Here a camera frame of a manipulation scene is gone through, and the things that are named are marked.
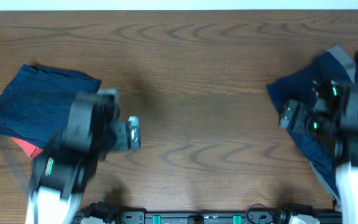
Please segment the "dark blue denim shorts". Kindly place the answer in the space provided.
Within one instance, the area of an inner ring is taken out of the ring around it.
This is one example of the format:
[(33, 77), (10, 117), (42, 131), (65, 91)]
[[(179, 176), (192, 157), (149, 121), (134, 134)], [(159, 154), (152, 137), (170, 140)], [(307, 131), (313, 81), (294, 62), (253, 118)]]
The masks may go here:
[(100, 85), (83, 72), (23, 65), (0, 95), (0, 135), (43, 148), (66, 125), (76, 95)]

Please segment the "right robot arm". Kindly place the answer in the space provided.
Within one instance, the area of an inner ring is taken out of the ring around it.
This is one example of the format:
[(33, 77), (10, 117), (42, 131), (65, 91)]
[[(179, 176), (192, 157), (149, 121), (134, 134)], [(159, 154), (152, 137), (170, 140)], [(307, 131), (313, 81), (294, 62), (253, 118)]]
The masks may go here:
[(288, 100), (279, 125), (325, 143), (334, 159), (342, 221), (358, 223), (358, 85), (328, 80), (314, 92), (311, 106)]

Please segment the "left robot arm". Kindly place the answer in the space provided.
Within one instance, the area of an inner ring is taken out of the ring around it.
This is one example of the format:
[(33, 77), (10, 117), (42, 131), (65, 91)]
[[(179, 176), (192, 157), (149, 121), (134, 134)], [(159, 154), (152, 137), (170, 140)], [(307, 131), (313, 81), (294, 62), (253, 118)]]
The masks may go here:
[(66, 126), (32, 162), (26, 223), (119, 223), (105, 203), (80, 210), (88, 182), (110, 152), (140, 148), (139, 119), (121, 121), (115, 89), (79, 93)]

